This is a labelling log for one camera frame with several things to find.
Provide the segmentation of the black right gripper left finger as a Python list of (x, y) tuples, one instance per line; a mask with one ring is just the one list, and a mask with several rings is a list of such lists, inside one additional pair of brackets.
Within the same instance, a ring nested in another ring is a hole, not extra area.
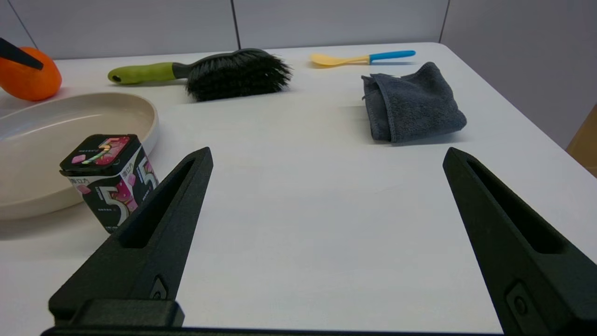
[(51, 296), (56, 327), (181, 327), (176, 296), (213, 166), (209, 147), (175, 166)]

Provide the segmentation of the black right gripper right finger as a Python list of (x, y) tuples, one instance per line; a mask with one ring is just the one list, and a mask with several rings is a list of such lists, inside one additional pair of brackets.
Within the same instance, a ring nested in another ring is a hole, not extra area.
[(504, 333), (594, 336), (596, 264), (469, 153), (442, 167)]

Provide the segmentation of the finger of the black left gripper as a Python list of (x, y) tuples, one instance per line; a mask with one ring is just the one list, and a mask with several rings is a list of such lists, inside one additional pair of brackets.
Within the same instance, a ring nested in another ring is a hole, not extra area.
[(43, 70), (43, 63), (4, 38), (0, 39), (0, 57), (34, 70)]

